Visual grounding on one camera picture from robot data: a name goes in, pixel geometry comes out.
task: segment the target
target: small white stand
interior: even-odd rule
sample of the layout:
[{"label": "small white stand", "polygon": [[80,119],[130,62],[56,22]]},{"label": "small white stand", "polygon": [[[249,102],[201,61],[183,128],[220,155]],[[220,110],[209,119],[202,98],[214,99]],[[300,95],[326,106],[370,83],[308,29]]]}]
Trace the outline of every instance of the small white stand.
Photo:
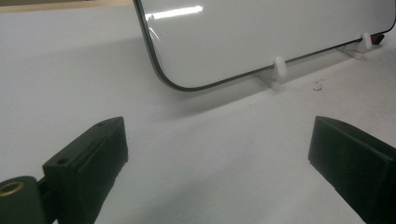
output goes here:
[{"label": "small white stand", "polygon": [[274,68],[272,72],[264,70],[257,74],[257,76],[265,82],[271,89],[277,91],[279,89],[280,81],[284,79],[288,74],[288,68],[286,67],[285,60],[281,57],[277,57],[274,61]]},{"label": "small white stand", "polygon": [[351,56],[352,58],[360,60],[363,54],[367,50],[371,49],[372,46],[373,43],[371,40],[371,36],[368,33],[364,33],[362,36],[362,41],[360,43],[344,45],[343,47],[338,48],[338,50],[343,51],[345,54]]}]

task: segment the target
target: glossy panel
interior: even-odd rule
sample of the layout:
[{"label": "glossy panel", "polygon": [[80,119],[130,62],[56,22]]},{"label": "glossy panel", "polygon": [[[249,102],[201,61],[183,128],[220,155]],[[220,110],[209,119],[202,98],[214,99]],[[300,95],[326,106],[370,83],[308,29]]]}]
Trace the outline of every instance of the glossy panel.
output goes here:
[{"label": "glossy panel", "polygon": [[378,34],[394,0],[135,0],[160,77],[200,88]]}]

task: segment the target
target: screw hole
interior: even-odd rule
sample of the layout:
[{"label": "screw hole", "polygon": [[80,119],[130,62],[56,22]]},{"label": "screw hole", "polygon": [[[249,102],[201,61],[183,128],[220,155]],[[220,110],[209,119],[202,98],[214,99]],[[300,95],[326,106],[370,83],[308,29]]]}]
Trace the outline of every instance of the screw hole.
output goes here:
[{"label": "screw hole", "polygon": [[64,164],[66,164],[67,162],[69,161],[69,159],[61,159],[61,160],[58,160],[58,165],[64,165]]},{"label": "screw hole", "polygon": [[22,189],[24,183],[22,181],[15,181],[0,187],[0,197],[6,197]]}]

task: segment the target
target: white table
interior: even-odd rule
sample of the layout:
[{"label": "white table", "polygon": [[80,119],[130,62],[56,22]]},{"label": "white table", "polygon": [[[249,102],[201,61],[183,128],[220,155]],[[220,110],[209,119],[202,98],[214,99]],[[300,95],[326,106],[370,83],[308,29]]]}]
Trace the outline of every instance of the white table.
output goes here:
[{"label": "white table", "polygon": [[383,45],[292,63],[281,91],[244,77],[186,93],[156,78],[133,7],[0,15],[0,180],[41,178],[123,116],[130,160],[96,223],[363,223],[307,153],[316,115],[396,147],[394,31]]}]

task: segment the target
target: white surface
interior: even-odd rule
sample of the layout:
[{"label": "white surface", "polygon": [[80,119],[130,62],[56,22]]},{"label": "white surface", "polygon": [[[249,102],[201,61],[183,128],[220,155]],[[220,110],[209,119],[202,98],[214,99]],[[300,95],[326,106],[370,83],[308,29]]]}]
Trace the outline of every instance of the white surface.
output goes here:
[{"label": "white surface", "polygon": [[251,76],[195,93],[156,78],[133,7],[0,15],[0,38],[1,180],[41,178],[94,123],[124,116],[130,161],[97,224],[362,224],[308,162],[314,118],[396,147],[394,31],[366,60],[288,64],[280,91]]},{"label": "white surface", "polygon": [[349,45],[344,45],[339,50],[343,51],[345,54],[351,56],[354,59],[360,60],[363,54],[373,47],[372,37],[364,33],[362,36],[362,41],[360,43],[353,43]]},{"label": "white surface", "polygon": [[161,69],[198,88],[378,34],[394,0],[140,0]]},{"label": "white surface", "polygon": [[275,58],[274,68],[269,72],[268,69],[256,73],[263,82],[265,82],[271,89],[279,90],[279,85],[288,75],[288,67],[282,57]]}]

